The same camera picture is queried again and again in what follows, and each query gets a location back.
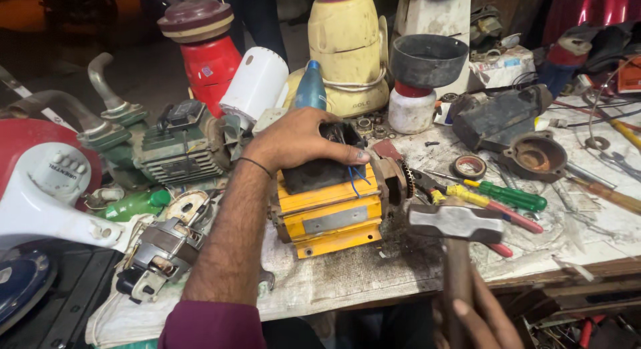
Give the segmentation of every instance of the metal pipe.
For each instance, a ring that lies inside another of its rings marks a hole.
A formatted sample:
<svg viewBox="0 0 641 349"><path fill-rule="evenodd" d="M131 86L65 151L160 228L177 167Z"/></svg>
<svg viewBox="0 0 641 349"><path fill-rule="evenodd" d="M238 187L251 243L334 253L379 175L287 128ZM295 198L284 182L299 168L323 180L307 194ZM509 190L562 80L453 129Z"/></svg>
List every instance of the metal pipe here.
<svg viewBox="0 0 641 349"><path fill-rule="evenodd" d="M104 67L107 66L111 61L114 60L114 57L107 52L99 54L96 58L91 60L89 66L87 67L87 72L89 73L89 80L93 85L93 88L98 92L104 105L107 107L107 111L112 112L118 110L127 103L125 100L121 99L120 96L116 95L107 81L104 79Z"/></svg>
<svg viewBox="0 0 641 349"><path fill-rule="evenodd" d="M60 107L65 108L78 119L84 131L96 129L105 124L102 119L89 111L79 99L76 99L67 92L58 90L36 92L27 98L15 101L7 106L9 110L19 108L29 114L29 116L39 114L47 107L56 109Z"/></svg>
<svg viewBox="0 0 641 349"><path fill-rule="evenodd" d="M571 162L570 160L568 160L567 164L565 164L565 169L567 171L575 174L576 176L579 176L581 178L584 178L584 179L587 179L587 180L590 180L590 181L594 181L594 182L600 183L601 185L607 187L610 190L614 190L617 187L613 183L605 180L604 178L602 178L600 176L597 176L597 175L587 171L586 169L584 169L584 168L582 168L580 166L577 166L575 163Z"/></svg>

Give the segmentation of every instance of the hand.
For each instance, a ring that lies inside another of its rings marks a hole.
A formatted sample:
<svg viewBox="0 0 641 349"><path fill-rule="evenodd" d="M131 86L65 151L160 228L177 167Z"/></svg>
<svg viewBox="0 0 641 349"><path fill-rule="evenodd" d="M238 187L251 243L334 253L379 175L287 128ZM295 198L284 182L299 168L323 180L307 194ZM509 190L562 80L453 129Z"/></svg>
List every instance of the hand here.
<svg viewBox="0 0 641 349"><path fill-rule="evenodd" d="M501 304L476 270L474 275L474 300L479 314L463 300L453 301L454 312L468 329L477 349L523 349L517 330L505 315Z"/></svg>
<svg viewBox="0 0 641 349"><path fill-rule="evenodd" d="M340 117L313 107L290 110L260 132L242 156L263 165L270 173L316 158L331 158L346 165L366 164L370 158L367 152L321 137L321 123L340 121Z"/></svg>

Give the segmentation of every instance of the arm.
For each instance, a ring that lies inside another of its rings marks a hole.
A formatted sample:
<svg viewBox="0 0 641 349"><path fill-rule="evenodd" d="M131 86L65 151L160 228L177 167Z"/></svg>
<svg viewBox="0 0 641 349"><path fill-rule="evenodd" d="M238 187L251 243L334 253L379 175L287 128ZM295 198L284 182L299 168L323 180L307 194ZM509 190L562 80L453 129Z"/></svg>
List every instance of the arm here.
<svg viewBox="0 0 641 349"><path fill-rule="evenodd" d="M339 121L316 108L294 110L250 143L243 156L263 165L269 174L252 162L238 161L182 300L256 304L270 175L316 158L344 164L369 161L366 152L321 137L320 123Z"/></svg>

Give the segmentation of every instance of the hammer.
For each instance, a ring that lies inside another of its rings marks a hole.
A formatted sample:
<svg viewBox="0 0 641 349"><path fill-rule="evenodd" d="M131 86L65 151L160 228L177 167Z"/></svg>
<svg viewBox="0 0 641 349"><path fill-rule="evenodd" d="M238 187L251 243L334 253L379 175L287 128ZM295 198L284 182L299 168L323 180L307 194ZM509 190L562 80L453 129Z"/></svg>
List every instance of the hammer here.
<svg viewBox="0 0 641 349"><path fill-rule="evenodd" d="M469 336L452 307L454 299L461 299L474 307L469 242L498 244L503 234L500 212L467 208L463 204L460 198L451 196L439 206L412 204L407 213L410 224L408 233L445 238L447 253L443 261L443 292L452 349L472 347Z"/></svg>

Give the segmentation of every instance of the rusty motor end cover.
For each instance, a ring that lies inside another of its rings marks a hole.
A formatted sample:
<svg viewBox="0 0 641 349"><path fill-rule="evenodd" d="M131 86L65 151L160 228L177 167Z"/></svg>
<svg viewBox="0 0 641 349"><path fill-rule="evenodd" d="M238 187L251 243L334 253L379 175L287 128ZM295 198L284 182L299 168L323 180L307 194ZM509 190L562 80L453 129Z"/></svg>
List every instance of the rusty motor end cover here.
<svg viewBox="0 0 641 349"><path fill-rule="evenodd" d="M565 176L567 154L551 132L530 132L517 137L499 161L521 178L552 183Z"/></svg>
<svg viewBox="0 0 641 349"><path fill-rule="evenodd" d="M184 0L171 5L158 20L163 33L175 33L207 26L232 17L228 3L218 0Z"/></svg>

